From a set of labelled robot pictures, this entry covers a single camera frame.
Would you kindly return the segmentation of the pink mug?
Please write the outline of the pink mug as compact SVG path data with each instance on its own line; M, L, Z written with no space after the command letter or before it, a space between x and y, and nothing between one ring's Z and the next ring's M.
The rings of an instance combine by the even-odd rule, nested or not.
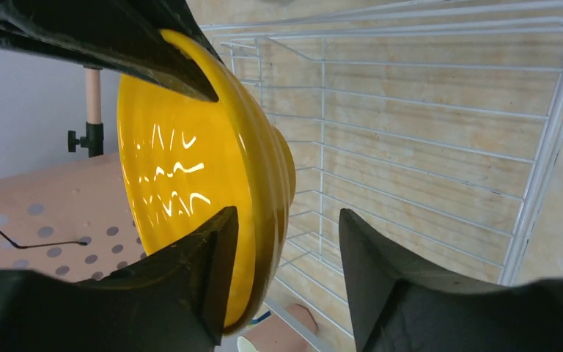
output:
M285 307L287 313L310 330L318 332L317 323L311 312L300 304ZM239 351L308 351L308 342L294 329L285 323L278 315L271 315L238 337Z

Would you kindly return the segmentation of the yellow ribbed bowl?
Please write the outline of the yellow ribbed bowl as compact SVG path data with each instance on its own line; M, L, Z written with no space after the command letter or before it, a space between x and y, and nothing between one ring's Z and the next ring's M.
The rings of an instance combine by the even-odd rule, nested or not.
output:
M195 40L162 38L192 59L217 94L207 102L123 75L117 98L125 190L144 250L153 254L227 206L238 242L224 333L247 326L279 264L295 196L292 153L233 73Z

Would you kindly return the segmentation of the pink tripod stand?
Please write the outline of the pink tripod stand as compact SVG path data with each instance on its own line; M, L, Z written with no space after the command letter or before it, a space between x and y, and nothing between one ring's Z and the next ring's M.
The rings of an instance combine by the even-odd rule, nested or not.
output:
M85 135L76 136L75 131L67 132L67 148L75 153L77 147L87 149L88 157L93 158L104 154L104 126L101 114L100 70L85 67L85 93L87 104L87 121Z

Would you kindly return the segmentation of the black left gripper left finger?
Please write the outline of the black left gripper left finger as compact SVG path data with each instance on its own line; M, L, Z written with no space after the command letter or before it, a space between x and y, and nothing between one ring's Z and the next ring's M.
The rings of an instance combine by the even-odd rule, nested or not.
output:
M0 351L212 351L237 241L230 206L100 280L0 270Z

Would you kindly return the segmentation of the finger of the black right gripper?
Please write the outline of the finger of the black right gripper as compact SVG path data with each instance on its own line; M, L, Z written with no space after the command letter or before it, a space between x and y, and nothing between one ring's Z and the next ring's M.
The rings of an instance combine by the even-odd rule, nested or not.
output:
M204 73L163 39L170 29L218 54L184 0L0 0L0 49L115 70L202 101Z

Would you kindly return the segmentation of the pink pegboard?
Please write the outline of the pink pegboard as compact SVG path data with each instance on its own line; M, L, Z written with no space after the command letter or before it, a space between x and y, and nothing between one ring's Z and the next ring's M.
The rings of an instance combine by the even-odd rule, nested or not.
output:
M117 154L0 179L0 269L77 282L144 257Z

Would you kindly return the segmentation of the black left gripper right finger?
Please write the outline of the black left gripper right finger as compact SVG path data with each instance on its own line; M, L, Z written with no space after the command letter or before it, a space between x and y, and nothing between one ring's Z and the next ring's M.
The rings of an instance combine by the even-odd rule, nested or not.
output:
M339 213L358 351L563 351L563 278L507 287L443 268Z

